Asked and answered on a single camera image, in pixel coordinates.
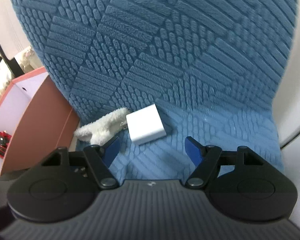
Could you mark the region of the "large white charger block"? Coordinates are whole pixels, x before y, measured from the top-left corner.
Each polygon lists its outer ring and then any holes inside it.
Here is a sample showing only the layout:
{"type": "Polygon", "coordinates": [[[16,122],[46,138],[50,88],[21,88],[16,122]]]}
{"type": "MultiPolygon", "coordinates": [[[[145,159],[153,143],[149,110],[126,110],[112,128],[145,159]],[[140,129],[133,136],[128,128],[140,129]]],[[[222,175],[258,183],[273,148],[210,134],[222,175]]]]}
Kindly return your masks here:
{"type": "Polygon", "coordinates": [[[167,135],[155,104],[126,115],[132,143],[143,145],[167,135]]]}

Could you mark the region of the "red black toy figure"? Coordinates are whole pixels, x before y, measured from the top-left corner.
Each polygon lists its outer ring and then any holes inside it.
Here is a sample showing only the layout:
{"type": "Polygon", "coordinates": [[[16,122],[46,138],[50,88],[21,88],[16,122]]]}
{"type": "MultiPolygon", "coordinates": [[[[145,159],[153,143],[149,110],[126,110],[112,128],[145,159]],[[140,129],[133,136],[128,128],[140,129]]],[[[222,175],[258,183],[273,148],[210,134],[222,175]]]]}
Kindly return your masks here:
{"type": "Polygon", "coordinates": [[[0,158],[1,159],[3,159],[6,154],[11,137],[12,136],[8,134],[6,131],[0,132],[0,158]]]}

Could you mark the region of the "white fluffy plush item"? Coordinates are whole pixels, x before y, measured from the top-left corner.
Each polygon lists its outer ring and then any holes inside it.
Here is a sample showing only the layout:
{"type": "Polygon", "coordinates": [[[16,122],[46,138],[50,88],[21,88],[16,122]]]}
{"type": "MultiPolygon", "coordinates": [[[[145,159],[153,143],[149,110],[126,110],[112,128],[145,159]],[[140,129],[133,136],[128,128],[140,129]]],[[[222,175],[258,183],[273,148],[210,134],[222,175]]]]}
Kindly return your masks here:
{"type": "Polygon", "coordinates": [[[117,133],[127,128],[126,116],[131,111],[122,107],[74,131],[74,136],[91,145],[103,146],[117,133]]]}

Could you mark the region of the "pink cardboard box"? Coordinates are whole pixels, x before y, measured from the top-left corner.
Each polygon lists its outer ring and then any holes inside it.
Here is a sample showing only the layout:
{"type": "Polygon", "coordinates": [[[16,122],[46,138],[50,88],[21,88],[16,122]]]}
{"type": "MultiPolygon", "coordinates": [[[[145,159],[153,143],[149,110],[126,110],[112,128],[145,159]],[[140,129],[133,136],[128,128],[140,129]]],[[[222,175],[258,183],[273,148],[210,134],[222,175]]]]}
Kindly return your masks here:
{"type": "Polygon", "coordinates": [[[0,99],[0,132],[12,136],[0,176],[29,168],[59,146],[69,147],[79,118],[44,67],[12,80],[0,99]]]}

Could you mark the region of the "blue textured chair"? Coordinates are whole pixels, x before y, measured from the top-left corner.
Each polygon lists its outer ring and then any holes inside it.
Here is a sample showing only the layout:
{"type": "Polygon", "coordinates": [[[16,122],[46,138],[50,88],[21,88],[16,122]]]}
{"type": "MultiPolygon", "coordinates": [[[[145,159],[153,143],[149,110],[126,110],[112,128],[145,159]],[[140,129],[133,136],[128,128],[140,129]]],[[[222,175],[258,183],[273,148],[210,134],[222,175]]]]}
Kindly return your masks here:
{"type": "Polygon", "coordinates": [[[191,136],[245,145],[283,171],[272,102],[298,0],[11,0],[52,81],[88,124],[156,105],[166,136],[138,146],[119,133],[110,166],[125,179],[185,180],[191,136]]]}

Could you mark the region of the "white bed footboard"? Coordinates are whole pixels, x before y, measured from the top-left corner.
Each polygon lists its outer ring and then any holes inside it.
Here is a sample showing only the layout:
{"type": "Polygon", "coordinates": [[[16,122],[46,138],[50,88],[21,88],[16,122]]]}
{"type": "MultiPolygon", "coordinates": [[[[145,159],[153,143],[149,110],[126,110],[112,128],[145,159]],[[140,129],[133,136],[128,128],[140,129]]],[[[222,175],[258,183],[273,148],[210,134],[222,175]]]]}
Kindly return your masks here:
{"type": "Polygon", "coordinates": [[[0,54],[14,77],[24,75],[15,56],[29,46],[11,0],[0,0],[0,54]]]}

